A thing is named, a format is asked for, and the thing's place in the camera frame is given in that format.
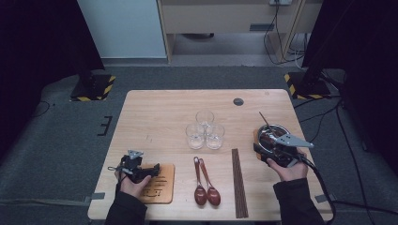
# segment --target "glass cup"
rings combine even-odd
[[[206,127],[206,145],[210,149],[219,149],[222,146],[225,129],[220,124],[209,124]]]
[[[214,114],[209,110],[202,110],[196,114],[196,122],[206,128],[209,124],[213,123]]]
[[[199,149],[205,143],[205,128],[201,124],[187,125],[185,133],[190,148]]]

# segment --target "cable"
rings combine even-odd
[[[89,206],[90,202],[78,202],[70,200],[50,200],[50,199],[16,199],[16,200],[0,200],[0,205],[30,205],[30,204],[46,204],[61,206]]]
[[[281,36],[280,36],[280,34],[279,34],[278,22],[277,22],[278,11],[279,11],[279,4],[276,5],[275,16],[273,17],[271,24],[274,24],[274,22],[275,22],[275,27],[276,27],[277,34],[278,34],[279,44],[280,44],[281,50],[282,50],[282,49],[283,49],[283,47],[282,47],[282,41],[281,41]],[[289,62],[295,62],[296,60],[298,60],[298,59],[304,57],[304,55],[302,55],[302,56],[299,57],[299,58],[295,58],[295,59],[293,59],[293,60],[287,60],[287,59],[284,58],[284,56],[283,56],[283,54],[282,54],[282,58],[283,58],[284,62],[281,62],[281,63],[274,62],[274,61],[272,60],[270,54],[269,54],[269,51],[268,51],[268,48],[267,48],[267,44],[266,44],[266,39],[267,39],[268,31],[269,31],[269,29],[267,29],[267,31],[266,31],[266,33],[265,33],[265,35],[264,35],[263,42],[264,42],[264,47],[265,47],[265,49],[266,49],[267,55],[268,55],[268,57],[269,57],[269,60],[270,60],[270,62],[271,62],[272,64],[274,64],[274,65],[282,65],[282,64],[285,64],[285,63],[289,63]]]
[[[293,156],[293,155],[291,155],[291,154],[289,154],[287,152],[284,152],[284,151],[281,151],[281,153],[283,153],[284,155],[287,155],[290,158],[295,158],[298,161],[303,162],[304,164],[306,164],[308,167],[310,167],[314,171],[314,173],[316,175],[316,178],[318,179],[319,184],[321,185],[322,191],[323,191],[323,193],[324,193],[324,195],[325,195],[325,197],[326,197],[326,199],[327,199],[327,201],[328,201],[328,203],[330,205],[332,217],[331,217],[331,220],[329,220],[327,222],[327,224],[331,224],[333,222],[335,216],[336,216],[336,207],[334,206],[334,204],[333,204],[333,202],[332,202],[332,200],[330,198],[330,195],[329,195],[328,190],[326,188],[325,182],[324,182],[319,170],[315,167],[315,165],[309,159],[307,159],[305,156],[303,156],[301,154],[297,154],[296,156]]]
[[[315,101],[315,100],[320,100],[320,99],[329,99],[329,98],[340,98],[341,96],[330,96],[330,97],[321,97],[321,98],[312,98],[312,99],[310,99],[310,100],[308,100],[308,101],[304,101],[304,102],[302,102],[302,103],[300,103],[299,105],[297,105],[297,106],[295,106],[294,107],[294,109],[296,109],[296,108],[298,108],[298,107],[300,107],[300,106],[302,106],[302,105],[305,105],[305,104],[307,104],[307,103],[310,103],[310,102],[312,102],[312,101]]]
[[[308,121],[308,120],[314,119],[314,118],[316,118],[316,117],[318,117],[318,116],[331,113],[334,109],[336,109],[336,107],[340,104],[341,101],[342,101],[342,100],[340,99],[340,100],[339,100],[339,103],[337,103],[337,105],[333,106],[333,108],[327,110],[326,112],[323,112],[323,113],[320,113],[320,114],[317,114],[317,115],[313,115],[313,116],[311,116],[310,118],[300,120],[299,122],[300,122],[300,123],[303,123],[303,122],[306,122],[306,121]]]
[[[322,69],[321,73],[322,73],[324,76],[328,77],[328,78],[329,78],[331,81],[333,81],[334,83],[337,82],[336,80],[334,80],[333,78],[330,77],[330,75],[326,72],[325,69]],[[344,75],[343,75],[343,83],[342,83],[342,84],[345,83],[345,79],[346,79],[346,72],[344,72]]]
[[[47,109],[46,109],[44,112],[40,113],[40,114],[32,115],[32,117],[34,117],[34,118],[40,117],[40,116],[42,116],[43,114],[45,114],[47,111],[50,110],[50,103],[48,103],[47,101],[41,101],[41,102],[47,104]]]
[[[294,42],[297,42],[297,40],[299,39],[299,34],[295,34],[294,35],[294,37],[293,37],[293,39],[292,39],[292,42],[294,41]],[[293,51],[293,52],[287,52],[287,53],[290,53],[290,54],[294,54],[295,52],[299,52],[299,53],[301,53],[301,54],[303,54],[303,53],[305,53],[305,45],[306,45],[306,43],[305,43],[305,41],[306,41],[306,39],[304,39],[304,50],[296,50],[296,49],[293,49],[292,47],[291,47],[291,45],[292,45],[292,43],[290,43],[290,45],[289,45],[289,50],[291,50],[291,51]]]
[[[304,34],[304,52],[307,52],[308,34]]]
[[[383,209],[383,208],[377,208],[377,207],[372,207],[369,205],[363,205],[363,204],[358,204],[358,203],[352,203],[352,202],[344,202],[344,201],[337,201],[334,200],[332,201],[333,203],[337,203],[337,204],[346,204],[346,205],[350,205],[350,206],[354,206],[354,207],[358,207],[358,208],[364,208],[364,209],[369,209],[369,210],[373,210],[373,211],[377,211],[377,212],[382,212],[382,213],[388,213],[388,214],[393,214],[398,216],[398,212],[396,211],[392,211],[389,209]]]
[[[299,69],[302,69],[302,70],[304,70],[304,68],[303,67],[301,67],[300,65],[299,65],[299,63],[298,63],[298,55],[297,54],[295,54],[295,63],[296,63],[296,66],[299,68]]]
[[[354,166],[355,166],[355,169],[356,169],[356,172],[357,172],[357,177],[358,177],[358,179],[360,181],[360,191],[361,191],[363,203],[364,203],[364,205],[366,207],[366,213],[368,214],[368,217],[371,220],[372,224],[375,224],[375,222],[373,220],[373,217],[372,217],[372,215],[371,215],[371,213],[369,211],[369,208],[368,208],[368,201],[366,199],[365,190],[363,189],[362,178],[360,176],[360,170],[358,169],[358,163],[357,163],[357,160],[355,159],[354,152],[353,152],[353,150],[351,148],[351,144],[349,143],[347,135],[345,133],[345,129],[343,127],[342,120],[340,119],[340,114],[339,114],[339,109],[338,108],[336,109],[336,115],[337,115],[337,119],[339,121],[340,128],[342,129],[342,132],[344,134],[345,142],[347,143],[349,152],[350,152],[352,160],[354,162]]]
[[[313,117],[311,117],[311,118],[309,118],[309,119],[306,119],[306,120],[304,120],[304,121],[301,121],[301,122],[305,122],[305,121],[308,121],[308,120],[310,120],[310,119],[313,119],[313,118],[315,118],[315,117],[317,117],[317,116],[322,115],[321,120],[319,121],[319,124],[318,124],[318,129],[317,129],[317,131],[316,131],[314,137],[310,140],[310,143],[313,142],[313,141],[316,139],[316,137],[318,136],[319,131],[320,131],[320,129],[321,129],[322,121],[323,121],[323,119],[325,118],[325,115],[328,114],[328,113],[333,112],[334,110],[337,110],[337,108],[339,107],[339,105],[340,105],[341,102],[342,102],[342,100],[340,99],[339,102],[337,102],[337,104],[336,104],[333,108],[331,108],[330,110],[328,110],[328,111],[326,111],[326,112],[324,112],[324,113],[318,114],[318,115],[316,115],[316,116],[313,116]]]

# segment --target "black sleeve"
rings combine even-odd
[[[106,225],[142,225],[145,223],[146,206],[137,198],[117,192],[106,217]]]
[[[283,225],[325,224],[311,200],[307,178],[280,182],[274,185],[274,191],[281,207]]]

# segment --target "yellow black hazard tape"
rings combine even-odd
[[[287,83],[287,86],[288,86],[289,91],[290,91],[290,95],[292,96],[293,99],[330,98],[330,95],[299,95],[299,94],[296,92],[296,88],[295,88],[294,84],[292,83],[289,74],[285,74],[285,75],[284,75],[284,80],[285,80],[286,83]]]
[[[88,97],[88,96],[78,96],[78,97],[71,97],[71,101],[90,101],[90,100],[104,100],[108,97],[109,92],[112,89],[112,85],[114,84],[116,76],[110,76],[109,81],[107,82],[103,94],[96,97]]]

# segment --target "human hand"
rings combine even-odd
[[[115,176],[116,178],[118,178],[119,172],[115,172]],[[120,176],[121,180],[120,191],[125,192],[126,194],[130,194],[131,196],[134,196],[135,198],[138,199],[144,187],[149,183],[151,178],[152,177],[148,175],[140,183],[135,184],[122,172]]]
[[[298,149],[298,152],[307,157],[300,149]],[[267,158],[267,164],[279,175],[281,181],[292,181],[307,177],[308,167],[303,162],[298,162],[292,167],[285,168],[278,165],[271,158]]]

